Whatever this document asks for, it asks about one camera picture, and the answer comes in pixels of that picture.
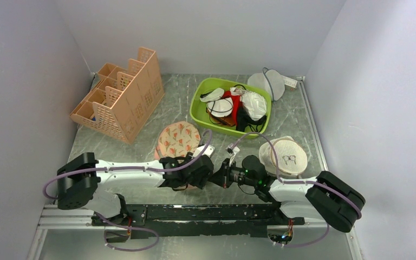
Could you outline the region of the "floral mesh laundry bag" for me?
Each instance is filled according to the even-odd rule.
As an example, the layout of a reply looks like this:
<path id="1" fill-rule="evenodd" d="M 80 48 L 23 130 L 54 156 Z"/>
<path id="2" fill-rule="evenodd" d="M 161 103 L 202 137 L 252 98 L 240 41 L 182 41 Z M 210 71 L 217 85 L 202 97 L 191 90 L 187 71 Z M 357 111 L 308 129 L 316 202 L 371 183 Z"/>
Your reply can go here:
<path id="1" fill-rule="evenodd" d="M 176 122 L 166 126 L 160 133 L 154 157 L 157 160 L 163 157 L 184 157 L 188 152 L 193 153 L 199 142 L 200 133 L 193 124 Z"/>

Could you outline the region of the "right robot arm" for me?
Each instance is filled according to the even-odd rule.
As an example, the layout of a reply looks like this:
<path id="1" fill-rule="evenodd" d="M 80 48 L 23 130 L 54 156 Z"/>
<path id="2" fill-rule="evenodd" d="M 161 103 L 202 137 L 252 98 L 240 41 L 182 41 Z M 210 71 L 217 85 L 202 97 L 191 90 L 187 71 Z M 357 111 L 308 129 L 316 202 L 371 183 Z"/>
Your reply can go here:
<path id="1" fill-rule="evenodd" d="M 233 183 L 253 187 L 254 195 L 270 203 L 271 219 L 284 224 L 289 219 L 321 219 L 334 229 L 349 232 L 361 218 L 365 198 L 329 171 L 307 179 L 277 179 L 255 155 L 247 156 L 241 167 L 225 159 L 208 181 L 224 189 Z"/>

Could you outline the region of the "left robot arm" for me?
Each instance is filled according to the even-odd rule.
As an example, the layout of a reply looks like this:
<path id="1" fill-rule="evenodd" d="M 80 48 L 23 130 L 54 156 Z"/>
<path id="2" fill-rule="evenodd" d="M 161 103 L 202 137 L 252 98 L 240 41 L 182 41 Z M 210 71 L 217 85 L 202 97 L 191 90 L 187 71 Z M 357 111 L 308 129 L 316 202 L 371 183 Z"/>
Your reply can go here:
<path id="1" fill-rule="evenodd" d="M 93 152 L 86 152 L 57 170 L 57 207 L 60 210 L 85 207 L 114 225 L 121 225 L 126 222 L 129 211 L 124 196 L 111 193 L 112 188 L 175 190 L 194 186 L 203 189 L 213 169 L 214 164 L 206 154 L 127 164 L 97 160 Z"/>

